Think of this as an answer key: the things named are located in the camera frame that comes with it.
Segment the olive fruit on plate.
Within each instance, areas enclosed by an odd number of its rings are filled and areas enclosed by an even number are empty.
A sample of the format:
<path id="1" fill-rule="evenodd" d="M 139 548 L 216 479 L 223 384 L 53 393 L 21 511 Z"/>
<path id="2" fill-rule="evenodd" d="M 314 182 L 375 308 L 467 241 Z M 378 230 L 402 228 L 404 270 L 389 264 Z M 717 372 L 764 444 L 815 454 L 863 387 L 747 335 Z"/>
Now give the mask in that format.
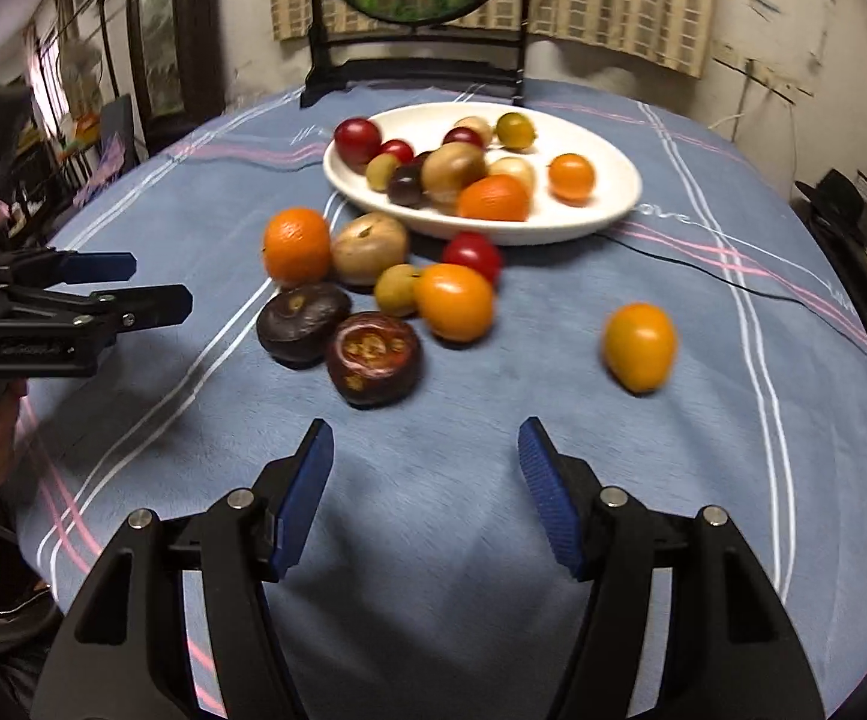
<path id="1" fill-rule="evenodd" d="M 365 167 L 365 181 L 371 192 L 386 193 L 394 172 L 401 165 L 396 154 L 380 153 Z"/>

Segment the small orange citrus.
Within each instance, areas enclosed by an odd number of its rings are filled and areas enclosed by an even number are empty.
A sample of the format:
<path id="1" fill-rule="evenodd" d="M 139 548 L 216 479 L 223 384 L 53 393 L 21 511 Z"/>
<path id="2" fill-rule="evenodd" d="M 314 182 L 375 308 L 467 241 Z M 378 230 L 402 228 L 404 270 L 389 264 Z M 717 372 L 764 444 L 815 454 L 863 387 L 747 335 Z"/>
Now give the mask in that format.
<path id="1" fill-rule="evenodd" d="M 676 327 L 657 305 L 623 305 L 605 322 L 601 358 L 609 374 L 630 394 L 659 390 L 673 370 L 676 355 Z"/>

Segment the tan potato-like fruit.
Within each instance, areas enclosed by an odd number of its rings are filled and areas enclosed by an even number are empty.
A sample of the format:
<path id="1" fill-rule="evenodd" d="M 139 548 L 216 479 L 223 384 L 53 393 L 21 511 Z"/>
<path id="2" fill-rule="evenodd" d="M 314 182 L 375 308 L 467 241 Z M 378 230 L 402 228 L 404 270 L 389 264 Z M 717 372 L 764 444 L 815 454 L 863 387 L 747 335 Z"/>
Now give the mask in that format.
<path id="1" fill-rule="evenodd" d="M 487 176 L 484 152 L 477 146 L 451 142 L 435 149 L 420 171 L 427 197 L 436 206 L 451 210 L 459 193 Z"/>

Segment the brown patterned mangosteen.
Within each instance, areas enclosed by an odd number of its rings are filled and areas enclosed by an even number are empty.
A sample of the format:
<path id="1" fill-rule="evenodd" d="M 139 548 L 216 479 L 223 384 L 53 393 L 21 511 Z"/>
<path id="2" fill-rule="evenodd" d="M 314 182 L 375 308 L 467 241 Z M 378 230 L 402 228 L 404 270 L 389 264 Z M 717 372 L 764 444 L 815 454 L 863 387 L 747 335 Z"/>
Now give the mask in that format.
<path id="1" fill-rule="evenodd" d="M 357 312 L 332 335 L 326 364 L 332 385 L 349 405 L 376 408 L 417 387 L 424 350 L 407 322 L 383 312 Z"/>

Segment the large orange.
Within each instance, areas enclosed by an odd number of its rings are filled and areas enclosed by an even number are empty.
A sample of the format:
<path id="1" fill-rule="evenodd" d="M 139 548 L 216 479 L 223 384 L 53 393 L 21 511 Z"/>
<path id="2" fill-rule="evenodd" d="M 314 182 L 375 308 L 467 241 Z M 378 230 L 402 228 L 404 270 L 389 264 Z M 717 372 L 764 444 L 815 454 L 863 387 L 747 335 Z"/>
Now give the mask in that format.
<path id="1" fill-rule="evenodd" d="M 280 288 L 319 283 L 332 265 L 328 223 L 303 206 L 280 211 L 267 223 L 261 254 L 267 275 Z"/>

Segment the large red apple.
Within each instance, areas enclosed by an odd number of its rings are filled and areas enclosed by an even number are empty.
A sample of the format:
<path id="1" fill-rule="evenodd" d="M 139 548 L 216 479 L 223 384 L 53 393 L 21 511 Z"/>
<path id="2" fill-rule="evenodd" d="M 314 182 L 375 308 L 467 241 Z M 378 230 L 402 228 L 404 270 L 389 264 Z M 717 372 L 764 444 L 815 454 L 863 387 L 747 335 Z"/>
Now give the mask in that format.
<path id="1" fill-rule="evenodd" d="M 456 125 L 450 128 L 443 137 L 442 144 L 449 145 L 450 143 L 464 143 L 465 145 L 474 146 L 474 148 L 484 149 L 484 140 L 481 134 L 474 128 L 466 127 L 465 125 Z"/>

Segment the dark plum on plate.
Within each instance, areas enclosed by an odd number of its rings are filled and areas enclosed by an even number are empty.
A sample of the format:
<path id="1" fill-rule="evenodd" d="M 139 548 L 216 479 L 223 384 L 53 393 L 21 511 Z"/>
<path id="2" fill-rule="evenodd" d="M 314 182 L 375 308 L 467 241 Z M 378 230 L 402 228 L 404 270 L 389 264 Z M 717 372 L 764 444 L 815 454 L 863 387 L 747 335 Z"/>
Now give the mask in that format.
<path id="1" fill-rule="evenodd" d="M 391 203 L 407 208 L 417 208 L 425 200 L 422 169 L 417 164 L 401 164 L 394 169 L 386 185 L 386 195 Z"/>

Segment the dark purple mangosteen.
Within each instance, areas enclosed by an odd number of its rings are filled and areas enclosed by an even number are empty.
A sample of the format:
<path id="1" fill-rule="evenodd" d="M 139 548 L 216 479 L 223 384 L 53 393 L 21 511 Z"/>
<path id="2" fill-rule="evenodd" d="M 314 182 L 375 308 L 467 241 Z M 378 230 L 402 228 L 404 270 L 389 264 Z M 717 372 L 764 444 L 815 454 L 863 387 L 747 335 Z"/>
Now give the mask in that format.
<path id="1" fill-rule="evenodd" d="M 276 361 L 311 366 L 324 358 L 337 327 L 352 313 L 352 300 L 331 283 L 285 289 L 262 307 L 256 333 Z"/>

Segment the dark red plum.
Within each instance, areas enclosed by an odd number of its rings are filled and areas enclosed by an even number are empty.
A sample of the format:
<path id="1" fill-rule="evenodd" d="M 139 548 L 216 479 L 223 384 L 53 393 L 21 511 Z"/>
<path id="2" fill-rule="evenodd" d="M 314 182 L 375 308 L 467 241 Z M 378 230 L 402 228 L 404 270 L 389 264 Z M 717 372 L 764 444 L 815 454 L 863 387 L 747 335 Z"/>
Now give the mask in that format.
<path id="1" fill-rule="evenodd" d="M 365 117 L 350 117 L 334 129 L 335 151 L 353 171 L 362 172 L 383 146 L 380 127 Z"/>

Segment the greenish yellow citrus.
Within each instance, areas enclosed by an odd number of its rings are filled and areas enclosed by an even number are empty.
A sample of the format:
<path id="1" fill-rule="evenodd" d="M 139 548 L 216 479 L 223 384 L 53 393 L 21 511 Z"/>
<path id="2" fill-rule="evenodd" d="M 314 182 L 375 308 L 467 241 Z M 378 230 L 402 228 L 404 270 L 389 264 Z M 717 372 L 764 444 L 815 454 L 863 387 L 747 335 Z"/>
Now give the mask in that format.
<path id="1" fill-rule="evenodd" d="M 536 127 L 521 112 L 505 112 L 495 124 L 495 138 L 504 149 L 526 151 L 536 141 Z"/>

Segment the white oval plate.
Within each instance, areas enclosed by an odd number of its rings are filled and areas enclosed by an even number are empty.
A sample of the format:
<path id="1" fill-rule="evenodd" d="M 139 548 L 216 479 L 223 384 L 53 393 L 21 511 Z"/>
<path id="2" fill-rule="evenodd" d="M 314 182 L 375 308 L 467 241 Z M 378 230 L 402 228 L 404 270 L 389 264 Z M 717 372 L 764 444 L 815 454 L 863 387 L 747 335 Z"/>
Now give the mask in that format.
<path id="1" fill-rule="evenodd" d="M 497 125 L 506 114 L 532 125 L 531 145 L 516 151 L 493 137 L 477 149 L 445 140 L 458 127 Z M 622 149 L 538 110 L 425 103 L 383 110 L 373 122 L 385 137 L 431 159 L 424 174 L 401 192 L 376 188 L 367 171 L 347 163 L 331 143 L 324 176 L 358 210 L 391 216 L 432 238 L 474 231 L 500 245 L 573 241 L 622 220 L 643 192 L 640 171 Z"/>

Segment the orange kumquat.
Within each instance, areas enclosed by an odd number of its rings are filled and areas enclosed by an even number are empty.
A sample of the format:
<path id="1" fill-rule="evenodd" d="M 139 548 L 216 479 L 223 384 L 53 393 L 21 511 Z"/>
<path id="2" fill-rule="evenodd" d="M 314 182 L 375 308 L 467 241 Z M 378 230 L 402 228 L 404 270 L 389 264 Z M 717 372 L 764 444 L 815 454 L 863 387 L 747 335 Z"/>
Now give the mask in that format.
<path id="1" fill-rule="evenodd" d="M 420 271 L 415 302 L 430 332 L 451 343 L 485 337 L 495 317 L 495 293 L 481 273 L 467 266 L 437 263 Z"/>

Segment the small orange on plate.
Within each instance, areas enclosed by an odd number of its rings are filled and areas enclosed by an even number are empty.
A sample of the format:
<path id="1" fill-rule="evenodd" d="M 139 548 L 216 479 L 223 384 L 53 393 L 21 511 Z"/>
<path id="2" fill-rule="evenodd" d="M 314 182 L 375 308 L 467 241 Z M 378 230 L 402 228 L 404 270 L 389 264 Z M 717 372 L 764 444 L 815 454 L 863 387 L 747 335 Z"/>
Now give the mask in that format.
<path id="1" fill-rule="evenodd" d="M 547 182 L 555 199 L 567 205 L 586 205 L 593 197 L 596 169 L 577 153 L 562 153 L 547 166 Z"/>

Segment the small red fruit on plate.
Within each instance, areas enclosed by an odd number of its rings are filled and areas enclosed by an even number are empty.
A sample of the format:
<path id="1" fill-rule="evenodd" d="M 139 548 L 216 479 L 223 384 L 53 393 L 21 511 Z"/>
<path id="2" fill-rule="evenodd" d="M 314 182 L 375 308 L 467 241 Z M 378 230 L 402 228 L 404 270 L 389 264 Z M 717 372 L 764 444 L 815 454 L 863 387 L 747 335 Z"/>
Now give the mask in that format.
<path id="1" fill-rule="evenodd" d="M 415 160 L 415 151 L 402 138 L 391 138 L 381 143 L 381 153 L 391 154 L 401 164 L 412 164 Z"/>

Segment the small yellow-brown fruit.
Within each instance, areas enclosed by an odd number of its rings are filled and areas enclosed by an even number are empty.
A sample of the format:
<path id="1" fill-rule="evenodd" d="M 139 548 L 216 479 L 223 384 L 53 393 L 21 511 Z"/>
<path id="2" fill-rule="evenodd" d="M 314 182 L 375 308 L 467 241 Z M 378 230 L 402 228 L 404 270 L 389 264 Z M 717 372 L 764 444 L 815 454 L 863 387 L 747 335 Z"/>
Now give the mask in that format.
<path id="1" fill-rule="evenodd" d="M 479 115 L 468 115 L 454 122 L 456 127 L 469 128 L 470 132 L 476 132 L 477 137 L 481 138 L 481 144 L 484 148 L 492 143 L 493 127 L 490 122 Z"/>

